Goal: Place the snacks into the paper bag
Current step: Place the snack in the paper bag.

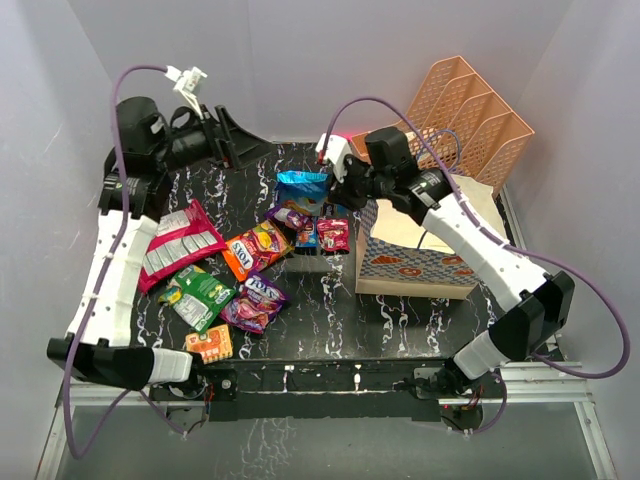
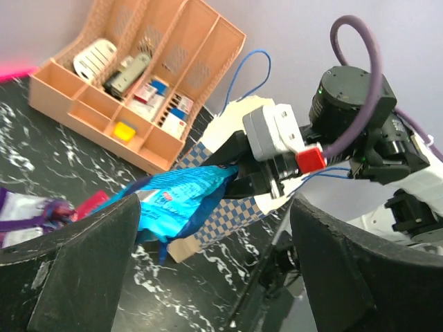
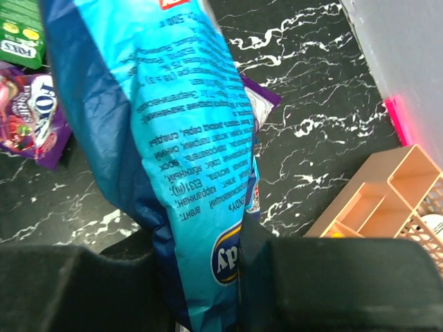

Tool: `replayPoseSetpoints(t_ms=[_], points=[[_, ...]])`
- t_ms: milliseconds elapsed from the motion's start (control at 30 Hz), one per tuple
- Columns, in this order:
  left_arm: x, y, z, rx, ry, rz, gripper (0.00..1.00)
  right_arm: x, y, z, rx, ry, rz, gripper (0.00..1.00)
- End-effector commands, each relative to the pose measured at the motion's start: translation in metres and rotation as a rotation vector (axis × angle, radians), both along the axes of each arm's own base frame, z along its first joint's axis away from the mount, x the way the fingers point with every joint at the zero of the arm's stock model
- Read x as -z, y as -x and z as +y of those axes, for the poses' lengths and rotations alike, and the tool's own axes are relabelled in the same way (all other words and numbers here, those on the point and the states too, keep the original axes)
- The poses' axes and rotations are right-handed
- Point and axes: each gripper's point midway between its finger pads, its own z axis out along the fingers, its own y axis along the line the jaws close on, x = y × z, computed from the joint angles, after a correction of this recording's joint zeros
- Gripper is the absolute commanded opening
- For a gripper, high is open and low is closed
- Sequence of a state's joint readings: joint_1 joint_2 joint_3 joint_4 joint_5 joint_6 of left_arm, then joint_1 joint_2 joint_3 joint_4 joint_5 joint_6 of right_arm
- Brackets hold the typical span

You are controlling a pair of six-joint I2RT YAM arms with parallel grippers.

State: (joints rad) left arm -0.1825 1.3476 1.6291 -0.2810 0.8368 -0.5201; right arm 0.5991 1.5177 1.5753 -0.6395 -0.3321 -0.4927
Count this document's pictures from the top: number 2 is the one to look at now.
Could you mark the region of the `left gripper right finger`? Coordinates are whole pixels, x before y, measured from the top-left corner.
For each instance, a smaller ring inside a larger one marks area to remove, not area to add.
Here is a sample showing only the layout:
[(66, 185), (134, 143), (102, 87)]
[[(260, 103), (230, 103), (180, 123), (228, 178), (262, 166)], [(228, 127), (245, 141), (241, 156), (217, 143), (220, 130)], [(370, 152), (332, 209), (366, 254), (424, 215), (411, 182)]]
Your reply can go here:
[(291, 202), (293, 244), (318, 331), (441, 331), (442, 256)]

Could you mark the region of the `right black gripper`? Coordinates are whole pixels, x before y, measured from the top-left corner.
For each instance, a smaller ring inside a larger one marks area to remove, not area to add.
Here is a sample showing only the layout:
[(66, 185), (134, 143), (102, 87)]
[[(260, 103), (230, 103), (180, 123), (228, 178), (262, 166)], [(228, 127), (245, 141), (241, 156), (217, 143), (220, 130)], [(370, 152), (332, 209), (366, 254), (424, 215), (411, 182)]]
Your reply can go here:
[(227, 185), (224, 199), (244, 199), (262, 194), (278, 199), (289, 191), (287, 181), (299, 181), (303, 175), (292, 152), (257, 161), (249, 153), (248, 139), (243, 131), (235, 131), (204, 161), (204, 166), (229, 165), (239, 166), (239, 178)]

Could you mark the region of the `blue checkered paper bag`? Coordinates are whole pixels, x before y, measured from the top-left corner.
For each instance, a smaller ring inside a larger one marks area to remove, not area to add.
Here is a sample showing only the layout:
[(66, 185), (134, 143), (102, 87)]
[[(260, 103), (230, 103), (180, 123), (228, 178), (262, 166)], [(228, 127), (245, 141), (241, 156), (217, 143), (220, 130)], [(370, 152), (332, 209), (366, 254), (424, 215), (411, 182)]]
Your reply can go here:
[[(271, 65), (271, 57), (265, 50), (256, 49), (246, 55), (237, 67), (229, 85), (222, 113), (212, 116), (206, 109), (199, 112), (189, 131), (180, 159), (174, 166), (175, 169), (199, 166), (234, 131), (243, 128), (242, 117), (244, 115), (260, 106), (274, 104), (271, 98), (261, 98), (255, 95), (257, 87), (236, 101), (230, 100), (231, 89), (242, 66), (250, 56), (258, 53), (265, 55), (268, 65)], [(281, 208), (287, 201), (288, 199), (285, 197), (272, 199), (270, 194), (240, 200), (223, 200), (198, 232), (185, 239), (173, 241), (168, 246), (168, 252), (173, 260), (181, 263), (214, 242), (259, 221)]]

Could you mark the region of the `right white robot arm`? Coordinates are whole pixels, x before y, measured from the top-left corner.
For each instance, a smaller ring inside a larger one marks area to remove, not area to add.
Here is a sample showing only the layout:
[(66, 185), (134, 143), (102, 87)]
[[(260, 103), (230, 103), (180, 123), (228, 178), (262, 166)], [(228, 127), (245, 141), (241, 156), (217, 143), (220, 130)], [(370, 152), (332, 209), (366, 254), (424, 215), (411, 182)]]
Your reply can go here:
[(206, 160), (207, 165), (239, 167), (226, 198), (288, 197), (293, 191), (285, 188), (286, 180), (326, 175), (336, 164), (348, 162), (348, 178), (396, 189), (386, 203), (354, 219), (353, 225), (404, 245), (441, 245), (442, 163), (395, 110), (397, 99), (386, 80), (362, 132), (338, 155), (321, 156), (352, 124), (369, 88), (369, 72), (335, 66), (320, 79), (307, 126), (297, 124), (288, 104), (246, 114), (243, 129)]

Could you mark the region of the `blue snack bag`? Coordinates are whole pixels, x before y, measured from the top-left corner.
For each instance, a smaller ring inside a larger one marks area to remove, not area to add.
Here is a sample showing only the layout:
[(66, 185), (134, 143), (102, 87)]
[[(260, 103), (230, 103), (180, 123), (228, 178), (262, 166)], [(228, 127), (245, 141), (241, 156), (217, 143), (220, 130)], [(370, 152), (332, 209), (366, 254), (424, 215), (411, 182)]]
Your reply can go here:
[(159, 241), (159, 263), (168, 245), (196, 233), (223, 199), (238, 175), (237, 165), (211, 165), (176, 169), (145, 176), (99, 205), (93, 212), (136, 194), (141, 214), (136, 243)]

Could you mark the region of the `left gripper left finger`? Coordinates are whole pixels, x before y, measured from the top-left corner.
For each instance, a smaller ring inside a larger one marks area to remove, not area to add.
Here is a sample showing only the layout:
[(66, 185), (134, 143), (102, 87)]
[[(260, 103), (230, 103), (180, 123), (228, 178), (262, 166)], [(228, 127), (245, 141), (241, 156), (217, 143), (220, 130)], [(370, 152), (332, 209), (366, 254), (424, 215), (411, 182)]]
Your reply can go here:
[(140, 214), (132, 194), (1, 250), (1, 330), (110, 331)]

